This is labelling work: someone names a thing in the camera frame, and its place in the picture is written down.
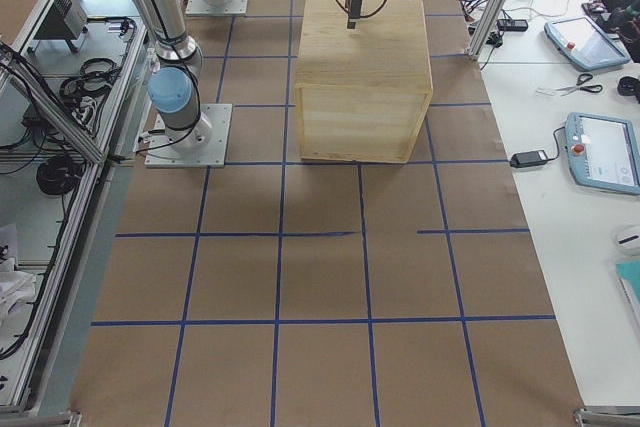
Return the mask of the wooden drawer cabinet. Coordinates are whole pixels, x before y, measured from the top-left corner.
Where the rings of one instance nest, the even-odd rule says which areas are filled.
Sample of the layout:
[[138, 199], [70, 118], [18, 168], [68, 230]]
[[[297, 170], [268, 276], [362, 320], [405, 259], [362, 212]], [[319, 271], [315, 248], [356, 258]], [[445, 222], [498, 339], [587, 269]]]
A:
[[405, 163], [433, 84], [420, 0], [389, 0], [353, 29], [334, 0], [306, 0], [294, 81], [305, 160]]

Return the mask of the blue teach pendant far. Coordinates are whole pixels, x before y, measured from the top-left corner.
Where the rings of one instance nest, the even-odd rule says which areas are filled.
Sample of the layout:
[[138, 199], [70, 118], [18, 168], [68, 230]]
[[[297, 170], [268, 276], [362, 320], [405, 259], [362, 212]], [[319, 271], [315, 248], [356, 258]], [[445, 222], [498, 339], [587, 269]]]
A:
[[613, 40], [590, 18], [549, 21], [544, 32], [555, 47], [579, 70], [594, 71], [631, 61], [626, 50]]

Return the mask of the blue teach pendant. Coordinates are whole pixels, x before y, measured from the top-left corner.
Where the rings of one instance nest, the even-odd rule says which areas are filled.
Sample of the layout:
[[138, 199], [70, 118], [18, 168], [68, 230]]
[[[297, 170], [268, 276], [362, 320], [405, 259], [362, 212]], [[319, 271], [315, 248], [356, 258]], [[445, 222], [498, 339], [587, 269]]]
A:
[[549, 21], [544, 32], [555, 47], [579, 70], [594, 71], [631, 61], [626, 50], [613, 40], [590, 18]]
[[639, 195], [639, 148], [630, 121], [573, 112], [565, 135], [569, 171], [578, 185]]

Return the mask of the black scissors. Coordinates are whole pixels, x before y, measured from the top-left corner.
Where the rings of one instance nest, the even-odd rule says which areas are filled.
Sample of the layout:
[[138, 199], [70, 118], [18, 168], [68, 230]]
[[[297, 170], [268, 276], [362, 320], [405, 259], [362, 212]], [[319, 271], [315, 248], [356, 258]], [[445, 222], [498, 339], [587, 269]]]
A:
[[577, 77], [574, 85], [558, 88], [556, 92], [560, 92], [561, 96], [566, 96], [577, 91], [591, 94], [600, 93], [603, 90], [603, 86], [601, 84], [591, 84], [593, 79], [594, 76], [592, 74], [582, 73]]

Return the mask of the black power adapter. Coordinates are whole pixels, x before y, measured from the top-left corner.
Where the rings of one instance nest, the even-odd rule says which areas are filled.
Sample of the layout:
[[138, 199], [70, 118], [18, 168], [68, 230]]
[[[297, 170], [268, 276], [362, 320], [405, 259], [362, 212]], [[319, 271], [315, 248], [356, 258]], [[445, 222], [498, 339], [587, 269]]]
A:
[[520, 169], [543, 166], [548, 162], [549, 157], [544, 150], [534, 150], [514, 153], [509, 160], [509, 165]]

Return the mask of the blue teach pendant near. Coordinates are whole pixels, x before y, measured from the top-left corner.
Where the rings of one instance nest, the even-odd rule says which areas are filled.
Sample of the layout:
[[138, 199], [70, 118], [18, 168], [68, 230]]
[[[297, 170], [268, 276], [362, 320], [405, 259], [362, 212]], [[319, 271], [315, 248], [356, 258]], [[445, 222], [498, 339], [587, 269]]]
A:
[[630, 121], [573, 112], [565, 135], [569, 171], [578, 185], [639, 195], [639, 148]]

